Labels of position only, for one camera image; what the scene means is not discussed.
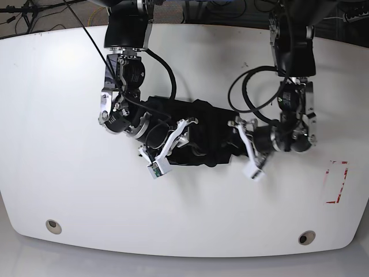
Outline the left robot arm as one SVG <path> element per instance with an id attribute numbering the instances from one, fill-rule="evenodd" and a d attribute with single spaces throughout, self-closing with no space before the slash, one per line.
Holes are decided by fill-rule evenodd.
<path id="1" fill-rule="evenodd" d="M 338 4 L 337 1 L 278 1 L 269 13 L 270 46 L 274 65 L 259 66 L 240 75 L 244 113 L 229 122 L 242 139 L 248 156 L 243 173 L 260 180 L 268 158 L 275 152 L 304 153 L 317 143 L 317 116 L 313 83 L 316 74 L 313 53 L 314 27 Z M 275 72 L 282 78 L 277 92 L 256 107 L 248 95 L 247 84 L 260 72 Z"/>

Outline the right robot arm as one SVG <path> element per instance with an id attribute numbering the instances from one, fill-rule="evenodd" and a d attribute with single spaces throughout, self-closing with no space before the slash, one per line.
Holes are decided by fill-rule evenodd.
<path id="1" fill-rule="evenodd" d="M 189 143 L 189 126 L 197 124 L 194 117 L 170 123 L 172 117 L 162 108 L 140 100 L 140 86 L 146 76 L 145 66 L 138 53 L 147 52 L 169 73 L 174 103 L 176 80 L 172 69 L 148 49 L 152 30 L 155 1 L 96 1 L 108 11 L 108 27 L 104 48 L 110 49 L 104 59 L 106 75 L 101 91 L 99 124 L 112 134 L 126 133 L 142 142 L 139 155 L 147 162 L 153 178 L 171 171 L 167 159 L 175 147 Z"/>

